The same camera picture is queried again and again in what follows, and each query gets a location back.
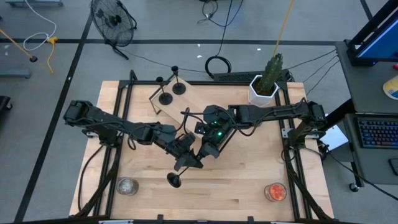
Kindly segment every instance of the white paper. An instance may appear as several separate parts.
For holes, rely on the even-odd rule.
[[[337,125],[329,128],[329,130],[326,131],[325,136],[323,136],[321,140],[323,143],[329,145],[330,151],[348,142],[347,137],[343,134],[343,132]]]

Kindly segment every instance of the potted plant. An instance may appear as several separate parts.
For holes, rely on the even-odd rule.
[[[276,80],[282,71],[283,56],[277,54],[273,56],[266,66],[263,75],[256,75],[249,86],[249,102],[258,107],[265,107],[274,97],[279,86]]]

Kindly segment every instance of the wooden block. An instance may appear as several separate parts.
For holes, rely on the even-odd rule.
[[[207,106],[210,105],[219,105],[221,106],[220,103],[217,103],[214,99],[212,98],[204,98],[202,97],[202,92],[195,87],[191,86],[188,84],[186,81],[184,81],[181,78],[178,78],[178,81],[180,83],[183,83],[186,87],[185,93],[181,95],[176,95],[173,93],[173,85],[177,83],[177,79],[174,78],[171,80],[171,82],[164,86],[164,91],[165,93],[170,93],[173,96],[173,102],[169,105],[162,105],[159,102],[159,96],[162,94],[161,91],[158,92],[158,94],[153,97],[152,102],[153,104],[158,107],[160,110],[162,110],[164,113],[172,117],[174,120],[176,120],[178,123],[182,123],[184,115],[181,114],[181,111],[185,111],[185,109],[188,107],[190,108],[190,112],[195,112],[195,113],[202,113]],[[200,119],[203,119],[203,115],[197,115]],[[189,117],[186,122],[186,128],[187,130],[191,131],[194,133],[195,126],[199,120]],[[196,137],[201,139],[202,135],[201,134],[196,134]]]

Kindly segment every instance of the gray floor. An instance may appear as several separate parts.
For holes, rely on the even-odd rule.
[[[212,23],[196,24],[202,19],[201,3],[197,0],[124,2],[139,23],[134,39],[219,39],[222,35],[222,29]],[[367,2],[374,14],[386,0]],[[58,38],[79,39],[88,18],[89,1],[69,0],[64,3],[62,8],[38,7],[37,11],[57,23]],[[237,3],[235,0],[232,10],[236,10]],[[276,40],[288,5],[289,0],[246,0],[228,27],[226,39]],[[222,22],[227,7],[228,1],[220,1],[214,20]],[[14,9],[4,1],[0,2],[0,16],[4,18],[0,28],[15,38],[52,31],[51,24],[28,9]],[[348,39],[366,21],[359,0],[296,1],[282,39]],[[94,26],[91,26],[88,38],[101,38]],[[218,45],[198,44],[140,44],[123,49],[168,65],[203,70],[205,60],[216,53]],[[51,61],[55,74],[51,75],[38,63],[30,63],[13,45],[0,44],[1,68],[28,68],[33,74],[29,80],[0,80],[0,95],[12,97],[14,103],[0,129],[0,223],[12,222],[15,217],[76,48],[77,44],[57,44]],[[220,55],[231,61],[234,72],[261,70],[273,49],[273,45],[224,45]],[[279,52],[284,55],[284,67],[290,67],[331,49],[332,46],[281,45]],[[33,54],[45,64],[50,51],[51,47],[46,44]],[[295,79],[298,82],[305,80],[330,58],[332,55],[293,69]],[[306,89],[311,89],[327,68],[305,82]],[[62,114],[70,100],[96,102],[103,80],[127,79],[130,69],[136,71],[140,80],[170,75],[167,67],[133,56],[127,61],[114,54],[109,46],[85,44]],[[224,72],[226,68],[222,63],[212,62],[210,70]],[[180,72],[180,75],[186,80],[209,80],[203,73]],[[321,103],[326,112],[333,111],[349,98],[339,64],[330,70],[308,98]],[[68,215],[85,144],[86,138],[79,130],[65,126],[61,119],[58,121],[25,221]],[[336,218],[361,223],[394,223],[398,219],[395,201],[368,185],[356,194],[351,193],[347,186],[353,181],[353,176],[334,161],[326,160],[324,169]],[[381,187],[397,194],[396,186]]]

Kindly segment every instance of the white cable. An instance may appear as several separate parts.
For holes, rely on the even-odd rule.
[[[37,12],[32,8],[32,6],[30,6],[30,4],[27,2],[27,0],[25,0],[25,2],[26,2],[26,4],[28,5],[28,7],[30,8],[30,10],[32,10],[32,12],[34,12],[34,13],[35,13],[36,15],[38,15],[40,18],[42,18],[42,19],[44,19],[44,20],[46,20],[46,21],[49,21],[49,22],[51,22],[52,24],[54,24],[54,31],[52,32],[51,35],[48,35],[48,34],[45,33],[45,32],[38,32],[38,33],[33,34],[32,36],[30,36],[30,37],[28,37],[28,38],[26,38],[26,39],[24,40],[24,43],[23,43],[24,49],[25,49],[25,50],[28,50],[28,51],[31,51],[31,50],[36,50],[36,49],[38,49],[38,48],[41,47],[49,38],[51,38],[51,37],[54,35],[55,31],[57,30],[57,25],[56,25],[53,21],[51,21],[50,19],[47,19],[47,18],[43,17],[42,15],[40,15],[39,13],[37,13]],[[41,44],[39,44],[38,46],[36,46],[36,47],[34,47],[34,48],[32,48],[32,49],[28,49],[28,48],[25,46],[26,42],[27,42],[30,38],[32,38],[32,37],[34,37],[34,36],[36,36],[36,35],[40,35],[40,34],[44,34],[44,35],[47,36],[47,37],[45,38],[45,40],[44,40]]]

